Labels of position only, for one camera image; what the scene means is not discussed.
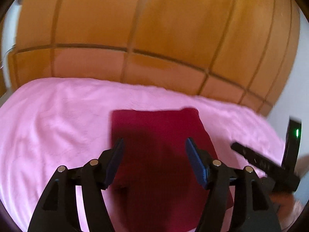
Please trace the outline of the person's right hand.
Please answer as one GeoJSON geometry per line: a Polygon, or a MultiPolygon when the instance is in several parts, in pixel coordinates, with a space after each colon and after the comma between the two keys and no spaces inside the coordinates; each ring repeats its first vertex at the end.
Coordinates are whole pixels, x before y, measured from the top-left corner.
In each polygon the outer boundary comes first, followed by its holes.
{"type": "MultiPolygon", "coordinates": [[[[297,160],[294,172],[300,179],[308,173],[308,154],[301,156],[297,160]]],[[[288,231],[301,214],[304,205],[302,205],[292,193],[272,193],[270,199],[273,203],[279,205],[277,217],[279,219],[281,231],[288,231]]]]}

